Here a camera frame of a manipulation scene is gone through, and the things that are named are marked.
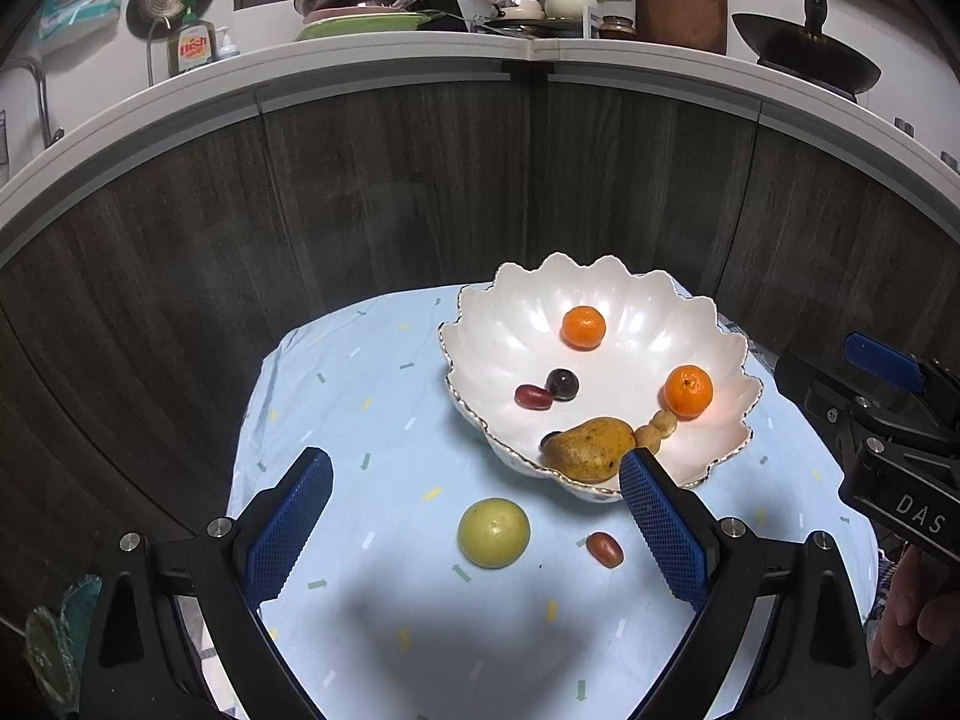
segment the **small jar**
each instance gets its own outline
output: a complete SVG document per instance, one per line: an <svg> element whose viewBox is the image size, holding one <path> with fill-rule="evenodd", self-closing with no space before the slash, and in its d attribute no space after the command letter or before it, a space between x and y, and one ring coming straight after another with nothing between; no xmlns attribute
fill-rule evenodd
<svg viewBox="0 0 960 720"><path fill-rule="evenodd" d="M634 20L626 16L603 16L603 23L597 26L597 31L605 40L637 40Z"/></svg>

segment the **tangerine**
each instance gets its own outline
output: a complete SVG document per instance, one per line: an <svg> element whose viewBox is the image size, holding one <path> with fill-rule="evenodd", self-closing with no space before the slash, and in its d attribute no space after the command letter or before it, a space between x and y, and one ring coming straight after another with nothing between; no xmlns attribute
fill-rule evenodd
<svg viewBox="0 0 960 720"><path fill-rule="evenodd" d="M603 314L592 306L577 306L563 315L560 337L574 349L589 351L600 346L607 333Z"/></svg>
<svg viewBox="0 0 960 720"><path fill-rule="evenodd" d="M693 419L702 415L712 400L713 382L702 367L681 365L666 377L666 407L680 418Z"/></svg>

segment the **blue gripper pad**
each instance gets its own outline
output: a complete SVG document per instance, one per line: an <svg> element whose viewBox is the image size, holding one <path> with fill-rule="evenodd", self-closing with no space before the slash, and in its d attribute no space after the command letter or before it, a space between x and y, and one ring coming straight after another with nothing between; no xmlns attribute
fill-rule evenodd
<svg viewBox="0 0 960 720"><path fill-rule="evenodd" d="M844 339L843 356L851 365L901 391L923 392L926 385L916 360L861 333L850 333Z"/></svg>
<svg viewBox="0 0 960 720"><path fill-rule="evenodd" d="M325 452L305 449L280 483L271 490L258 493L244 514L264 493L268 495L262 499L263 503L272 504L272 507L261 506L265 509L260 512L262 517L251 518L253 527L255 523L259 524L256 520L262 522L266 519L266 522L248 547L244 572L244 598L253 610L280 595L306 539L333 493L333 463Z"/></svg>
<svg viewBox="0 0 960 720"><path fill-rule="evenodd" d="M620 492L670 591L699 613L709 596L707 555L635 451L620 461Z"/></svg>

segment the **green fruit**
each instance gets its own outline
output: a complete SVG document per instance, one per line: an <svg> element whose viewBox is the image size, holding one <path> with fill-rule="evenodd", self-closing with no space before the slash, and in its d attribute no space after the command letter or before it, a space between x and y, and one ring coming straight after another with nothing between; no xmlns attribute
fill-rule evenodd
<svg viewBox="0 0 960 720"><path fill-rule="evenodd" d="M622 419L599 416L544 444L546 466L566 478L592 485L616 476L620 460L635 448L634 429Z"/></svg>
<svg viewBox="0 0 960 720"><path fill-rule="evenodd" d="M470 562L482 568L503 568L530 543L530 520L506 498L477 501L460 518L457 543Z"/></svg>

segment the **green plate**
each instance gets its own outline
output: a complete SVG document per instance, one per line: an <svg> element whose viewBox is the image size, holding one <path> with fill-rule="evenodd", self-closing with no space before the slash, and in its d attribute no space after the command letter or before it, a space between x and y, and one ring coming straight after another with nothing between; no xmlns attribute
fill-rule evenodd
<svg viewBox="0 0 960 720"><path fill-rule="evenodd" d="M334 35L356 35L362 32L406 32L427 23L429 16L422 13L360 13L353 16L334 16L311 23L296 36L296 40L313 40Z"/></svg>

